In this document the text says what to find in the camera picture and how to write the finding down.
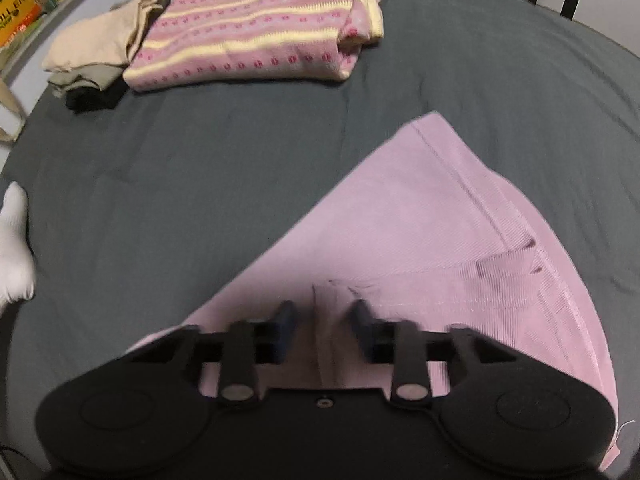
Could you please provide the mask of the mauve pink ribbed garment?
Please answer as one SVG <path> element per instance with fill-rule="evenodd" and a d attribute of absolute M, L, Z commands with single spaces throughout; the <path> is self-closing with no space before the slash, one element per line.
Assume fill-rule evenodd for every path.
<path fill-rule="evenodd" d="M 188 317 L 206 333 L 266 318 L 284 300 L 303 322 L 267 387 L 390 388 L 364 362 L 346 314 L 441 332 L 465 325 L 617 399 L 608 343 L 570 256 L 511 182 L 442 115 L 402 126 L 262 256 Z"/>

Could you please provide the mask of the dark grey bed sheet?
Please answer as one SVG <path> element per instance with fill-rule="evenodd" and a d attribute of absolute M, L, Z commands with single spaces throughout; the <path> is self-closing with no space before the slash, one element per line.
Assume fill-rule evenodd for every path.
<path fill-rule="evenodd" d="M 608 337 L 620 456 L 639 447 L 639 60 L 523 0 L 382 0 L 344 84 L 206 84 L 75 115 L 45 93 L 2 171 L 29 199 L 35 297 L 1 321 L 1 437 L 49 465 L 41 399 L 178 323 L 402 124 L 443 114 L 538 208 Z"/>

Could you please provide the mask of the left foot white sock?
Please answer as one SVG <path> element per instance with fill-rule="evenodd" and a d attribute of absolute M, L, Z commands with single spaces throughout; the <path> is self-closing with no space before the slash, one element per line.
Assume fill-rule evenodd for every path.
<path fill-rule="evenodd" d="M 36 290 L 36 266 L 26 240 L 28 200 L 24 188 L 11 182 L 1 208 L 1 312 L 10 304 L 31 300 Z"/>

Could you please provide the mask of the black folded garment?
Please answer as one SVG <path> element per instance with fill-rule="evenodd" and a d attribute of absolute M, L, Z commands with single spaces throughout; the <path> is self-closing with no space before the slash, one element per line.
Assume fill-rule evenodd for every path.
<path fill-rule="evenodd" d="M 95 110 L 112 110 L 127 93 L 129 87 L 119 77 L 104 90 L 80 87 L 66 93 L 65 105 L 75 114 L 94 112 Z"/>

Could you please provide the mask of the olive folded garment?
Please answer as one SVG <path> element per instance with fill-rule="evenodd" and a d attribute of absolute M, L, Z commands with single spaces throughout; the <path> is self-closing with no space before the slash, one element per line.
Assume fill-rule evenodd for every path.
<path fill-rule="evenodd" d="M 122 76 L 122 66 L 91 64 L 74 68 L 69 72 L 52 73 L 48 84 L 59 98 L 77 89 L 104 91 Z"/>

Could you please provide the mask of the pink yellow striped knit sweater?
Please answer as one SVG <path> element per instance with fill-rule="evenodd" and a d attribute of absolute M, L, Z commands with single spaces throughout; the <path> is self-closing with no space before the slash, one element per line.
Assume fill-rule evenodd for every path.
<path fill-rule="evenodd" d="M 384 36 L 380 0 L 172 0 L 124 79 L 137 92 L 221 79 L 347 79 Z"/>

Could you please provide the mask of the beige canvas tote bag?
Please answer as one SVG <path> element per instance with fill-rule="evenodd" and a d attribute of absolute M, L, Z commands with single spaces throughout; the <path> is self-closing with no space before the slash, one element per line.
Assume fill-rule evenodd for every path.
<path fill-rule="evenodd" d="M 13 131 L 6 131 L 6 129 L 0 130 L 1 141 L 4 143 L 14 143 L 25 127 L 27 114 L 20 101 L 14 96 L 9 86 L 2 79 L 0 79 L 0 102 L 1 106 L 17 120 L 17 126 Z"/>

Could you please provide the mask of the beige folded garment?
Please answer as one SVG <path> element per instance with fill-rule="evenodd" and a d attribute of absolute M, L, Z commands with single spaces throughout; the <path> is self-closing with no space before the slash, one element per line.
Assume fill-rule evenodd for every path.
<path fill-rule="evenodd" d="M 50 73 L 88 65 L 129 65 L 146 33 L 171 0 L 127 0 L 58 33 L 42 61 Z"/>

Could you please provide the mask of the yellow orange cardboard box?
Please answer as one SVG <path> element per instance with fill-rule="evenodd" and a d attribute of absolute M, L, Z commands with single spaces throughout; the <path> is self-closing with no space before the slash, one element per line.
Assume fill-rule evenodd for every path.
<path fill-rule="evenodd" d="M 0 41 L 4 48 L 44 13 L 40 0 L 1 0 Z"/>

